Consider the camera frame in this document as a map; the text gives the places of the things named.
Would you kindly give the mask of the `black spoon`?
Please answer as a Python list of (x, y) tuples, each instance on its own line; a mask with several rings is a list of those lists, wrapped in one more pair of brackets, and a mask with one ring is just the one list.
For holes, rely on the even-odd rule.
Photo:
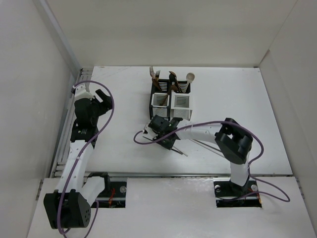
[(171, 73), (169, 75), (169, 83), (170, 83), (170, 85), (174, 85), (174, 81), (175, 81), (175, 75)]

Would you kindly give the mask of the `copper fork long handle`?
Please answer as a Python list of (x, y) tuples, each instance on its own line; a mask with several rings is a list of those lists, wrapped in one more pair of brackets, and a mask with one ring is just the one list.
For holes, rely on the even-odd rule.
[(155, 78), (155, 72), (154, 72), (153, 66), (149, 67), (149, 71), (150, 71), (151, 78)]

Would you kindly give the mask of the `silver fork green handle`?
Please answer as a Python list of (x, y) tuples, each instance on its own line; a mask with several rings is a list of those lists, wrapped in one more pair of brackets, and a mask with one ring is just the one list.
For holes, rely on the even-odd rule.
[(160, 70), (157, 70), (155, 73), (156, 82), (159, 82)]

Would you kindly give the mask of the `dark brown fork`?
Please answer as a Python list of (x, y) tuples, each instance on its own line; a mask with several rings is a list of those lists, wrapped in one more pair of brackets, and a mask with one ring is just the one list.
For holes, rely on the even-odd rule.
[(152, 78), (152, 83), (159, 91), (161, 90), (161, 88), (160, 88), (160, 86), (159, 86), (159, 84), (158, 84), (158, 82), (156, 81), (155, 78)]

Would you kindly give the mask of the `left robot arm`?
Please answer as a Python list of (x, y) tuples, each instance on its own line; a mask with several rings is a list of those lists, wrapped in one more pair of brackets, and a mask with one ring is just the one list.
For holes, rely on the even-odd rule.
[(44, 207), (52, 229), (65, 233), (85, 228), (91, 219), (91, 207), (99, 196), (110, 193), (107, 173), (84, 178), (100, 130), (99, 117), (113, 110), (113, 98), (101, 89), (92, 95), (82, 86), (75, 89), (75, 115), (66, 164), (54, 191), (44, 197)]

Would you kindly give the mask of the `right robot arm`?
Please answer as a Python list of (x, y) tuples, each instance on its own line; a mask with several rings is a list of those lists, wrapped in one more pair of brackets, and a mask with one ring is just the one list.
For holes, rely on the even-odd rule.
[(246, 192), (249, 181), (248, 159), (253, 138), (244, 130), (231, 124), (194, 126), (192, 121), (182, 118), (168, 121), (158, 115), (154, 116), (144, 129), (155, 140), (177, 130), (176, 133), (158, 142), (166, 149), (171, 149), (176, 140), (185, 139), (217, 145), (224, 158), (230, 162), (231, 176), (228, 183), (230, 191), (235, 195)]

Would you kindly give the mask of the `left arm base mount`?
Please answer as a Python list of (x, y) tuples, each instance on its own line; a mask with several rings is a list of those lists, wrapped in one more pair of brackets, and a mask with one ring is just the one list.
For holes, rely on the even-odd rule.
[(127, 180), (123, 178), (111, 178), (107, 172), (90, 173), (89, 178), (101, 177), (105, 181), (104, 190), (97, 196), (99, 208), (125, 208)]

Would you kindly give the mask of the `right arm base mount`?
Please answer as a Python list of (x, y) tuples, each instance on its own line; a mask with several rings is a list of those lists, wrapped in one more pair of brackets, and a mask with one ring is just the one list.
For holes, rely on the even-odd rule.
[(248, 180), (243, 187), (230, 180), (215, 180), (213, 184), (217, 208), (262, 208), (260, 196), (257, 193), (250, 194), (258, 190), (255, 180)]

